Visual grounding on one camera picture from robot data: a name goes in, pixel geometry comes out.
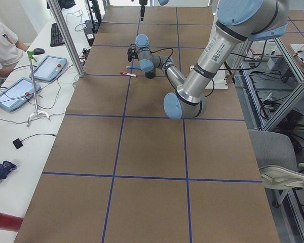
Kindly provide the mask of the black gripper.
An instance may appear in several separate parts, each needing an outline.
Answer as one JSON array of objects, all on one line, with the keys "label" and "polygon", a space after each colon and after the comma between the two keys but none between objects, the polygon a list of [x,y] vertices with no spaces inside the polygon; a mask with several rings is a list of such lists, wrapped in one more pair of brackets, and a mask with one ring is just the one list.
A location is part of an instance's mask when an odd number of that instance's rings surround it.
[{"label": "black gripper", "polygon": [[145,14],[145,6],[147,5],[147,0],[139,0],[140,7],[140,20],[144,20],[144,14]]},{"label": "black gripper", "polygon": [[129,48],[127,50],[127,59],[129,62],[132,62],[133,60],[139,60],[138,50],[139,47],[137,47],[135,44],[129,45]]}]

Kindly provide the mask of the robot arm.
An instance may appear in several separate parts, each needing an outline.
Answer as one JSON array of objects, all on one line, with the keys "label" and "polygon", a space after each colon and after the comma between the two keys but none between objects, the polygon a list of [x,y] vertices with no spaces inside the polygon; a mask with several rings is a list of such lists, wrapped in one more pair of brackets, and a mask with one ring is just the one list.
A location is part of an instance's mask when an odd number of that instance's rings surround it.
[{"label": "robot arm", "polygon": [[[158,0],[158,2],[161,6],[164,6],[169,2],[169,0]],[[143,21],[144,14],[145,14],[145,6],[147,5],[147,0],[139,0],[139,4],[140,4],[140,20]]]},{"label": "robot arm", "polygon": [[135,47],[128,49],[128,60],[137,59],[146,77],[154,78],[161,69],[175,91],[163,101],[170,119],[194,118],[206,110],[204,90],[215,77],[228,55],[239,43],[281,37],[287,30],[289,1],[220,1],[215,33],[188,76],[184,76],[166,56],[154,55],[149,39],[140,34]]}]

